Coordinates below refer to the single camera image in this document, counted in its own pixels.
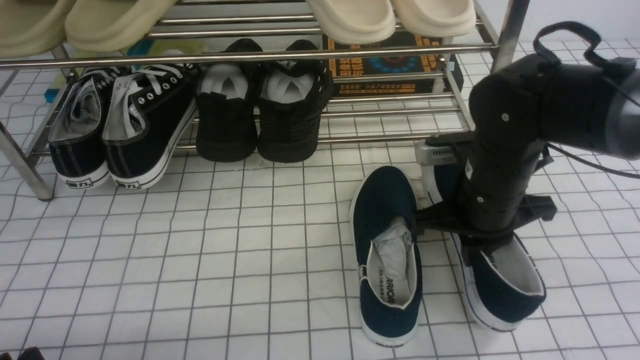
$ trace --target shoe rack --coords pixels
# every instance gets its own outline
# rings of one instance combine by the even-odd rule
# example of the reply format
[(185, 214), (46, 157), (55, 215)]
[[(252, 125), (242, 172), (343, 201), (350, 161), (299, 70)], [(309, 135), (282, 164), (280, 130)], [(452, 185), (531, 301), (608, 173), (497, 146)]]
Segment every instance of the shoe rack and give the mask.
[[(178, 2), (175, 6), (194, 6), (207, 5), (215, 6), (233, 6), (247, 4), (264, 4), (278, 3), (286, 6), (286, 3), (302, 3), (304, 0), (189, 0)], [(410, 95), (379, 95), (368, 97), (345, 97), (336, 98), (330, 101), (330, 104), (366, 104), (377, 102), (402, 102), (402, 101), (428, 101), (448, 100), (452, 106), (435, 106), (425, 108), (400, 108), (396, 110), (366, 110), (366, 111), (326, 111), (322, 118), (326, 119), (344, 119), (354, 117), (393, 117), (393, 116), (415, 116), (415, 115), (436, 115), (436, 114), (452, 114), (458, 115), (464, 130), (471, 131), (474, 129), (474, 123), (471, 115), (465, 106), (465, 102), (460, 95), (460, 90), (453, 80), (453, 75), (448, 67), (449, 57), (451, 54), (465, 53), (489, 53), (493, 57), (493, 66), (491, 72), (502, 68), (511, 63), (513, 55), (520, 36), (520, 30), (524, 22), (529, 0), (509, 0), (504, 18), (502, 31), (498, 34), (486, 14), (476, 0), (476, 30), (480, 34), (482, 42), (479, 44), (452, 44), (452, 38), (445, 38), (442, 45), (434, 47), (386, 47), (379, 49), (355, 49), (355, 50), (318, 50), (318, 51), (271, 51), (265, 53), (207, 53), (200, 55), (187, 56), (142, 56), (142, 57), (124, 57), (124, 58), (83, 58), (73, 59), (67, 54), (65, 48), (61, 45), (52, 50), (54, 59), (52, 60), (12, 60), (0, 61), (0, 70), (13, 70), (13, 76), (18, 71), (24, 69), (60, 69), (67, 77), (67, 81), (75, 81), (76, 75), (74, 69), (95, 66), (114, 66), (114, 65), (147, 65), (155, 63), (214, 63), (229, 61), (268, 61), (268, 60), (299, 60), (313, 59), (326, 60), (330, 58), (345, 57), (384, 57), (384, 56), (415, 56), (415, 55), (437, 55), (439, 66), (438, 71), (422, 74), (389, 74), (375, 76), (360, 76), (349, 78), (349, 82), (355, 80), (366, 83), (368, 81), (381, 80), (397, 80), (397, 79), (435, 79), (434, 90), (432, 94), (410, 94)], [(197, 17), (197, 18), (171, 18), (161, 19), (158, 23), (163, 27), (162, 31), (152, 30), (148, 33), (149, 39), (178, 39), (178, 38), (215, 38), (215, 37), (274, 37), (287, 35), (319, 35), (320, 27), (314, 24), (315, 18), (310, 13), (299, 15), (264, 15), (264, 16), (227, 16), (227, 17)], [(223, 30), (173, 30), (172, 28), (184, 28), (184, 26), (206, 26), (206, 25), (227, 25), (233, 24), (235, 28), (242, 24), (268, 24), (268, 28), (264, 29), (223, 29)], [(286, 26), (285, 23), (296, 23), (296, 27)], [(444, 92), (444, 84), (451, 85), (451, 92)], [(0, 96), (4, 92), (4, 88), (0, 88)], [(38, 129), (32, 142), (25, 151), (16, 144), (11, 134), (0, 123), (0, 150), (9, 159), (10, 163), (16, 168), (25, 182), (31, 187), (35, 195), (44, 201), (53, 198), (53, 190), (47, 185), (38, 172), (36, 164), (43, 156), (49, 156), (47, 145), (47, 136), (51, 123), (59, 112), (63, 99), (67, 96), (67, 91), (61, 90), (56, 100), (51, 104), (51, 108)], [(364, 135), (364, 136), (341, 136), (341, 137), (320, 137), (321, 144), (339, 144), (339, 143), (373, 143), (373, 142), (396, 142), (396, 141), (417, 141), (428, 136), (437, 135), (437, 131), (425, 133), (406, 133), (392, 135)], [(184, 151), (195, 151), (195, 144), (180, 144), (177, 147), (177, 154)]]

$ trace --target black box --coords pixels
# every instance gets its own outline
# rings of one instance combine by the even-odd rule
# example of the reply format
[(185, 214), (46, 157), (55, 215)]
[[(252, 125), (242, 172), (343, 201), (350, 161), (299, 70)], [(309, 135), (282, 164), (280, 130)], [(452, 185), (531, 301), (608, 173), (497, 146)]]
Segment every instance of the black box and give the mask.
[[(396, 31), (390, 38), (368, 45), (344, 45), (323, 35), (323, 49), (376, 49), (382, 47), (402, 46), (438, 46), (442, 39), (427, 38), (414, 35), (406, 31)], [(344, 79), (353, 76), (407, 74), (436, 71), (437, 55), (400, 56), (395, 58), (340, 58), (330, 59), (329, 69), (334, 79)], [(450, 68), (458, 88), (462, 88), (464, 79), (458, 59), (451, 56)], [(394, 80), (375, 82), (341, 82), (336, 84), (334, 97), (392, 95), (392, 94), (425, 94), (433, 91), (434, 79)], [(451, 88), (445, 81), (445, 91)]]

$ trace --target black canvas shoe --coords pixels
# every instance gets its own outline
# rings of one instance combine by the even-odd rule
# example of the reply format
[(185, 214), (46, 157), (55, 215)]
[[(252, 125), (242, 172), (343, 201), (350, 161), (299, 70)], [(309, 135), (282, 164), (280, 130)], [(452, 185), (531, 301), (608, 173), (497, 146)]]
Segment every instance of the black canvas shoe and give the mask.
[[(317, 50), (298, 40), (287, 51)], [(266, 64), (260, 85), (258, 152), (279, 163), (296, 163), (316, 151), (320, 116), (333, 94), (325, 61), (300, 60)]]
[[(259, 52), (255, 41), (240, 39), (225, 51)], [(222, 63), (205, 67), (198, 85), (199, 155), (210, 161), (240, 161), (255, 151), (258, 131), (253, 118), (259, 63)]]
[(49, 133), (58, 177), (71, 189), (84, 190), (109, 178), (100, 134), (107, 120), (113, 84), (129, 67), (86, 69), (71, 85)]
[(386, 347), (404, 345), (418, 327), (422, 265), (415, 212), (409, 180), (390, 166), (369, 174), (349, 207), (360, 276), (362, 330)]
[[(435, 204), (455, 195), (455, 184), (463, 169), (457, 164), (423, 167), (425, 191)], [(451, 234), (465, 285), (465, 305), (482, 326), (513, 331), (547, 297), (545, 284), (527, 249), (514, 234), (509, 245), (497, 250), (469, 250), (464, 262), (461, 236)]]
[(193, 120), (197, 81), (190, 64), (151, 65), (116, 81), (102, 141), (119, 187), (145, 189), (160, 180)]

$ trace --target cable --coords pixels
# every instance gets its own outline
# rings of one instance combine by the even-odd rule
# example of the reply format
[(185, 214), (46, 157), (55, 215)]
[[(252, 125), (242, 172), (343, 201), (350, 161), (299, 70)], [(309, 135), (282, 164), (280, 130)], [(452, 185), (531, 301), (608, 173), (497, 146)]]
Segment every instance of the cable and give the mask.
[(551, 149), (561, 153), (562, 155), (565, 155), (567, 158), (574, 159), (575, 161), (578, 161), (579, 163), (583, 163), (583, 164), (585, 164), (587, 166), (590, 166), (592, 168), (596, 168), (598, 170), (601, 170), (601, 171), (604, 171), (604, 172), (608, 172), (610, 174), (614, 174), (614, 175), (618, 175), (618, 176), (630, 177), (632, 179), (640, 179), (640, 175), (638, 175), (638, 174), (630, 174), (628, 172), (624, 172), (624, 171), (620, 171), (620, 170), (614, 170), (612, 168), (604, 167), (602, 165), (598, 165), (598, 164), (592, 163), (590, 161), (586, 161), (586, 160), (581, 159), (578, 156), (573, 155), (570, 152), (566, 152), (566, 151), (560, 149), (559, 147), (557, 147), (555, 145), (552, 145), (550, 143), (548, 143), (547, 146), (549, 146)]

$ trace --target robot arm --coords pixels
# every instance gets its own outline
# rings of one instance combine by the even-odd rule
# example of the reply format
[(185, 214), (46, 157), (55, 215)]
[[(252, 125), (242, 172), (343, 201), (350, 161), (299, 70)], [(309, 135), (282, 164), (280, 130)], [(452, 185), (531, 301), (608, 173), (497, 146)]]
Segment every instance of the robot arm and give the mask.
[[(540, 44), (540, 37), (561, 29), (589, 42), (585, 58), (591, 65), (562, 64)], [(434, 136), (417, 146), (423, 166), (451, 161), (464, 169), (456, 199), (420, 210), (419, 225), (499, 247), (515, 229), (556, 213), (550, 197), (525, 194), (533, 173), (550, 162), (548, 142), (640, 157), (640, 72), (635, 60), (598, 56), (593, 50), (599, 43), (600, 36), (580, 23), (548, 26), (534, 41), (535, 54), (473, 87), (469, 109), (476, 130)]]

